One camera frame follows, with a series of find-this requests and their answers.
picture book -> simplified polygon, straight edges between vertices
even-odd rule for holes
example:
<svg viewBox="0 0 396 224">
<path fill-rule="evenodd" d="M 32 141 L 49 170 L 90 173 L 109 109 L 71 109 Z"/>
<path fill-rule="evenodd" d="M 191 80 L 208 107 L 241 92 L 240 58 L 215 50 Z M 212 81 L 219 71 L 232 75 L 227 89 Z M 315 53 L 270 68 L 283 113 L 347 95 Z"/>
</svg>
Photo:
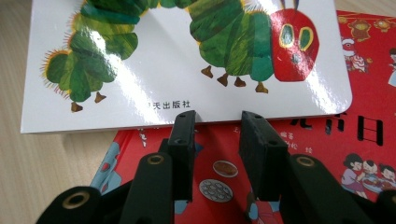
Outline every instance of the picture book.
<svg viewBox="0 0 396 224">
<path fill-rule="evenodd" d="M 340 188 L 374 202 L 381 191 L 396 189 L 396 19 L 337 11 L 337 21 L 353 92 L 350 108 L 324 118 L 270 123 L 288 144 L 289 153 L 319 159 Z M 107 193 L 133 179 L 139 159 L 158 151 L 170 130 L 119 131 L 92 186 Z M 277 203 L 251 197 L 238 155 L 239 132 L 238 122 L 196 125 L 193 202 L 175 203 L 176 223 L 202 223 L 201 218 L 206 223 L 282 223 Z M 206 185 L 225 190 L 207 197 Z"/>
<path fill-rule="evenodd" d="M 33 2 L 22 133 L 346 111 L 333 0 Z"/>
</svg>

caterpillar illustration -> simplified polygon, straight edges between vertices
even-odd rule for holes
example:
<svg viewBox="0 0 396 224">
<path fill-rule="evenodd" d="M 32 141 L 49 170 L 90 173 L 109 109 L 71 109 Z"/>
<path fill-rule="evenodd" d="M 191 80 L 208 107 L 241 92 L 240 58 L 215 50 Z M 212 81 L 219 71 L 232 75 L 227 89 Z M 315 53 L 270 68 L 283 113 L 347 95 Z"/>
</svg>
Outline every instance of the caterpillar illustration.
<svg viewBox="0 0 396 224">
<path fill-rule="evenodd" d="M 313 22 L 297 8 L 267 13 L 260 0 L 86 0 L 71 22 L 65 49 L 48 54 L 43 76 L 72 100 L 73 112 L 96 92 L 95 102 L 106 97 L 99 90 L 112 82 L 117 67 L 138 46 L 134 27 L 151 8 L 179 7 L 191 16 L 191 36 L 209 66 L 201 72 L 213 77 L 211 67 L 222 67 L 217 80 L 246 86 L 241 76 L 258 82 L 256 92 L 268 93 L 262 84 L 272 75 L 279 81 L 303 81 L 318 54 Z"/>
</svg>

white book cover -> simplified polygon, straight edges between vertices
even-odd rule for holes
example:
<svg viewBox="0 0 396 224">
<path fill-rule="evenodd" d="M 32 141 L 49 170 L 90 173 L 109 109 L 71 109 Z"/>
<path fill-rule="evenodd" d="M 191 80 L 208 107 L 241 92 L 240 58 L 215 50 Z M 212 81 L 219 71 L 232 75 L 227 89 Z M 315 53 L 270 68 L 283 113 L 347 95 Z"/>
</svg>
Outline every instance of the white book cover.
<svg viewBox="0 0 396 224">
<path fill-rule="evenodd" d="M 34 0 L 22 133 L 342 113 L 333 0 Z"/>
</svg>

wooden surface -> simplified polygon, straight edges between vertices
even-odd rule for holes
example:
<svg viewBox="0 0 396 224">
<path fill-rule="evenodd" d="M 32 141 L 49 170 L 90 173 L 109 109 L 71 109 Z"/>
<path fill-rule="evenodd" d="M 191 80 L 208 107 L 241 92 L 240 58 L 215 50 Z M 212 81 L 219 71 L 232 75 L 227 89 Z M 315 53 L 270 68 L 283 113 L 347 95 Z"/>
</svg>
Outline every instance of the wooden surface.
<svg viewBox="0 0 396 224">
<path fill-rule="evenodd" d="M 390 0 L 335 4 L 341 10 L 396 12 Z M 20 134 L 31 5 L 0 0 L 0 223 L 35 223 L 59 193 L 89 185 L 116 134 Z"/>
</svg>

red caterpillar head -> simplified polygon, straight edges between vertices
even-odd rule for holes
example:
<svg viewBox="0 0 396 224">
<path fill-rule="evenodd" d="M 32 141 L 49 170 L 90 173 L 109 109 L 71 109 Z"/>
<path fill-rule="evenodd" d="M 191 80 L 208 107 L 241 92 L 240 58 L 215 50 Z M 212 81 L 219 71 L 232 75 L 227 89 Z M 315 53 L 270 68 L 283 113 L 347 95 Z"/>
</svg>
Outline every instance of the red caterpillar head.
<svg viewBox="0 0 396 224">
<path fill-rule="evenodd" d="M 274 73 L 279 81 L 303 81 L 318 55 L 314 23 L 302 12 L 282 9 L 271 14 Z"/>
</svg>

